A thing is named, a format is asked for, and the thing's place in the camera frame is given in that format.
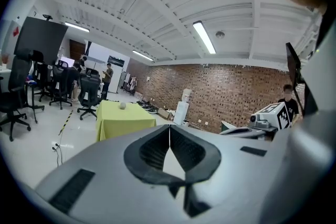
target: smoke detector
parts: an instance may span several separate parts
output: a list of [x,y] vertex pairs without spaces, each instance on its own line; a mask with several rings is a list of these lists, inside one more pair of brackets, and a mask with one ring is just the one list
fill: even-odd
[[216,38],[222,39],[222,38],[224,38],[224,36],[225,36],[225,34],[224,34],[224,32],[222,32],[222,31],[218,31],[218,32],[216,33]]

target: brick wall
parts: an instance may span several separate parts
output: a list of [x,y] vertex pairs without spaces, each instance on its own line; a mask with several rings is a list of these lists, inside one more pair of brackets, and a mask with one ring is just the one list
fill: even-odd
[[[282,87],[290,83],[286,72],[232,65],[149,67],[130,59],[127,72],[138,78],[136,91],[146,100],[153,98],[159,108],[165,105],[175,110],[183,90],[191,89],[187,120],[197,123],[201,119],[199,126],[214,133],[220,132],[222,120],[246,125],[252,113],[283,98]],[[304,87],[297,91],[303,104]]]

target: ceiling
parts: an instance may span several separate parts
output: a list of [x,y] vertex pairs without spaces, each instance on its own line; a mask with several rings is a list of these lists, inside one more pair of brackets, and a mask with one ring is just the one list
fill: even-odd
[[[98,42],[148,65],[229,63],[286,70],[285,43],[302,59],[318,32],[316,11],[288,0],[54,0],[58,19],[80,23]],[[210,55],[193,28],[201,20],[217,54]],[[225,37],[215,34],[223,31]],[[137,50],[154,63],[132,55]]]

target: projector screen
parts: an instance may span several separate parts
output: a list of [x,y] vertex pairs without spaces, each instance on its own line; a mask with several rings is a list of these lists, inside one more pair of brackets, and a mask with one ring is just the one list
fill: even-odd
[[57,53],[68,26],[27,17],[19,34],[14,54],[23,48],[43,53],[44,63],[55,64]]

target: black rectangular slot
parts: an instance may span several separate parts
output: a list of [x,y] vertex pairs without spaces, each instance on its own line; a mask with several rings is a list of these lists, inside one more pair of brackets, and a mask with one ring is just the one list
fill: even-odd
[[258,148],[254,148],[254,147],[249,147],[249,146],[243,146],[241,149],[241,151],[247,152],[247,153],[251,153],[260,157],[264,157],[266,155],[267,151],[264,150],[259,150]]
[[79,170],[65,185],[53,196],[50,204],[67,214],[95,173],[84,169]]

